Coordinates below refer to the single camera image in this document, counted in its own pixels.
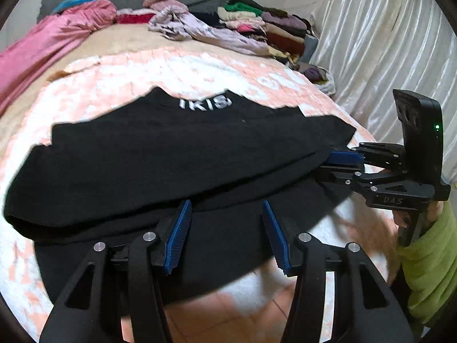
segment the person's arm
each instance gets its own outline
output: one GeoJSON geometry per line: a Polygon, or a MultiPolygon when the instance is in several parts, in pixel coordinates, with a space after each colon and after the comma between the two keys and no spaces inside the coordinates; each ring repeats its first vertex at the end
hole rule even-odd
{"type": "MultiPolygon", "coordinates": [[[[405,216],[394,212],[395,223],[404,226],[405,216]]],[[[400,246],[398,256],[412,290],[408,309],[430,325],[457,286],[457,223],[449,201],[430,205],[423,232],[410,246],[400,246]]]]}

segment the pink satin fabric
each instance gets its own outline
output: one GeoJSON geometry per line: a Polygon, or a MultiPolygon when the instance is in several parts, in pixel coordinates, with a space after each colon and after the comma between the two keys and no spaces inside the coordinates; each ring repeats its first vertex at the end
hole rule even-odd
{"type": "Polygon", "coordinates": [[[83,3],[47,16],[0,53],[0,116],[45,70],[115,18],[116,7],[109,0],[83,3]]]}

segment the tiled floor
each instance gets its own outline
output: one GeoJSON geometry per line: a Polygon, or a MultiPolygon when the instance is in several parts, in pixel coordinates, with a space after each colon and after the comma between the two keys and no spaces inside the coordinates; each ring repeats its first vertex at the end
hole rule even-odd
{"type": "MultiPolygon", "coordinates": [[[[169,306],[166,316],[174,343],[279,343],[292,302],[293,287],[249,316],[242,316],[223,293],[210,294],[184,305],[169,306]]],[[[129,326],[129,319],[123,321],[129,326]]],[[[131,335],[124,339],[133,342],[131,335]]]]}

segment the red fabric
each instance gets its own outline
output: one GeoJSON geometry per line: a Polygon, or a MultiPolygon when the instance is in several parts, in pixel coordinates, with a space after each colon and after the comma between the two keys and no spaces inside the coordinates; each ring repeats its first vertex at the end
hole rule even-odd
{"type": "Polygon", "coordinates": [[[290,38],[279,36],[276,33],[266,33],[268,45],[275,46],[281,51],[286,51],[289,54],[302,55],[305,51],[305,44],[300,44],[290,38]]]}
{"type": "Polygon", "coordinates": [[[93,0],[50,15],[0,53],[0,115],[45,70],[98,29],[112,25],[116,7],[93,0]]]}
{"type": "Polygon", "coordinates": [[[117,16],[116,22],[118,22],[121,25],[144,24],[148,23],[154,15],[155,14],[153,13],[141,15],[123,14],[117,16]]]}

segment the white curtain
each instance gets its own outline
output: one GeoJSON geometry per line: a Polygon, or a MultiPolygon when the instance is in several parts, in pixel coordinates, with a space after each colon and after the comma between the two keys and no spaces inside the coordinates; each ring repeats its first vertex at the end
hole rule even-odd
{"type": "Polygon", "coordinates": [[[435,0],[325,0],[311,62],[332,72],[334,100],[382,142],[401,143],[392,89],[437,99],[443,172],[457,181],[457,38],[435,0]]]}

